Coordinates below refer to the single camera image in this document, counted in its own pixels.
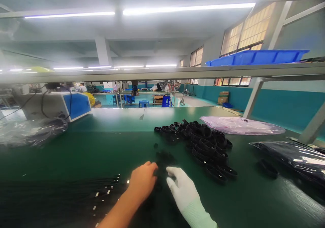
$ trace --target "gloved hand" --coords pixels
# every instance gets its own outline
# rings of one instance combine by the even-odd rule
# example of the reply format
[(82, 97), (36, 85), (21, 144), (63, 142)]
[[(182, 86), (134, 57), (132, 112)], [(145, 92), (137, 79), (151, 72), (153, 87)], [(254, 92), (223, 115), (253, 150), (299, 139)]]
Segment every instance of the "gloved hand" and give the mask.
[(191, 228), (217, 228), (210, 215), (205, 211), (194, 182), (181, 168), (167, 167), (169, 176), (175, 176), (176, 181), (167, 178), (167, 184), (176, 201), (181, 214)]

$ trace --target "ceiling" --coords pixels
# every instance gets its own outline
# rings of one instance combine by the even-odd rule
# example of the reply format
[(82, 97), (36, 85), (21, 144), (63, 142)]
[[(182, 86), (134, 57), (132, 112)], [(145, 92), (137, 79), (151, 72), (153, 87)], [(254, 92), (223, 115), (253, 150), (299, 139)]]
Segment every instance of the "ceiling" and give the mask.
[(250, 9), (123, 16), (125, 8), (196, 6), (257, 0), (0, 0), (0, 12), (61, 8), (115, 11), (115, 16), (0, 19), (0, 67), (98, 65), (95, 38), (109, 41), (114, 65), (176, 64), (193, 47), (244, 17)]

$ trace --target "blue chair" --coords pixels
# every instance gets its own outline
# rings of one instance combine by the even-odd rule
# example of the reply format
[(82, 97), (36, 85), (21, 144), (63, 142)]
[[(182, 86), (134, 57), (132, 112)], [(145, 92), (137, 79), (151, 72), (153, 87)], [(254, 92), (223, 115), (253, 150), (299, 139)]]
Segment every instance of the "blue chair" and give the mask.
[(161, 107), (169, 107), (170, 106), (170, 96), (163, 96), (163, 103), (161, 104)]
[(140, 108), (140, 104), (141, 104), (141, 108), (150, 108), (150, 104), (149, 104), (148, 100), (139, 101), (139, 108)]
[(128, 103), (135, 103), (135, 96), (127, 95), (126, 98)]

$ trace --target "person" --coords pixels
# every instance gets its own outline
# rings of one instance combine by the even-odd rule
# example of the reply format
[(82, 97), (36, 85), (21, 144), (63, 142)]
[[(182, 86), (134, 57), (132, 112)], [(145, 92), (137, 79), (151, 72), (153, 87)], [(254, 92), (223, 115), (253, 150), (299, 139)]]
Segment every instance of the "person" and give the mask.
[[(140, 205), (152, 192), (157, 177), (156, 163), (146, 162), (133, 170), (128, 189), (106, 215), (97, 228), (126, 228)], [(173, 194), (177, 207), (191, 228), (217, 228), (210, 215), (205, 211), (194, 182), (181, 168), (167, 167), (167, 184)]]
[(83, 82), (79, 84), (79, 92), (87, 92), (87, 88)]

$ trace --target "bare hand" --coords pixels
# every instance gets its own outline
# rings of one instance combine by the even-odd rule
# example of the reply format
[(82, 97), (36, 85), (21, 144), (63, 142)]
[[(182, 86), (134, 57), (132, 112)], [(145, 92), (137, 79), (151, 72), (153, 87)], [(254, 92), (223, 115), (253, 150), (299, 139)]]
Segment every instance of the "bare hand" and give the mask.
[(157, 177), (153, 176), (154, 171), (158, 169), (156, 163), (146, 162), (132, 171), (130, 185), (127, 192), (142, 203), (153, 190)]

